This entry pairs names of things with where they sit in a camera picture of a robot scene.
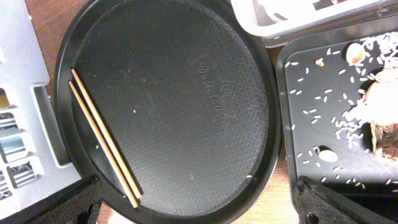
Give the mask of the wooden chopstick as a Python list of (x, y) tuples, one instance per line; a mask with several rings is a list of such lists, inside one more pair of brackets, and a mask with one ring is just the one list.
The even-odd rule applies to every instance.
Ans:
[(90, 112), (88, 111), (87, 107), (85, 106), (81, 96), (79, 95), (79, 93), (78, 93), (77, 89), (75, 88), (74, 84), (72, 83), (72, 81), (69, 81), (68, 84), (69, 84), (75, 98), (77, 99), (77, 102), (78, 102), (83, 114), (85, 115), (85, 118), (87, 119), (87, 121), (90, 125), (90, 128), (94, 132), (95, 137), (97, 138), (101, 148), (103, 149), (107, 160), (111, 164), (111, 167), (112, 167), (114, 173), (116, 174), (116, 177), (118, 178), (119, 183), (122, 185), (123, 190), (126, 193), (126, 197), (129, 199), (132, 206), (134, 208), (137, 208), (139, 206), (137, 199), (135, 198), (126, 178), (124, 177), (122, 170), (119, 168), (118, 163), (116, 162), (111, 150), (109, 149), (108, 145), (106, 144), (106, 141), (105, 141), (104, 137), (102, 136), (99, 128), (97, 127), (96, 123), (94, 122), (93, 117), (90, 115)]
[(116, 159), (116, 163), (119, 165), (121, 168), (121, 172), (123, 173), (123, 176), (126, 178), (128, 185), (130, 186), (133, 194), (135, 195), (136, 198), (141, 198), (142, 194), (135, 183), (132, 174), (130, 173), (130, 170), (127, 168), (127, 165), (125, 161), (123, 160), (121, 153), (116, 147), (116, 144), (114, 143), (108, 129), (106, 128), (100, 114), (98, 113), (98, 110), (96, 109), (92, 99), (90, 98), (84, 84), (80, 80), (80, 77), (78, 76), (76, 70), (74, 68), (71, 69), (73, 77), (75, 78), (77, 85), (79, 86), (79, 89), (81, 93), (83, 94), (83, 97), (86, 101), (86, 104), (88, 105), (91, 114), (94, 116), (96, 124), (99, 125), (99, 129), (101, 130), (101, 133), (103, 134), (105, 141), (107, 142), (108, 146), (110, 147), (110, 150), (113, 153), (113, 156)]

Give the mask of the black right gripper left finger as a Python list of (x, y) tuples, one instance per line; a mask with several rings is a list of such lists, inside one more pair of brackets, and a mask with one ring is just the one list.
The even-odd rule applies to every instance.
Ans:
[(90, 175), (2, 219), (1, 223), (95, 224), (100, 214), (102, 189), (99, 175)]

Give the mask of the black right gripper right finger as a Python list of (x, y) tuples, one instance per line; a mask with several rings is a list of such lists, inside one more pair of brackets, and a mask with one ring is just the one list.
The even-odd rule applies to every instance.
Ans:
[(292, 190), (300, 224), (397, 223), (397, 197), (345, 197), (301, 176)]

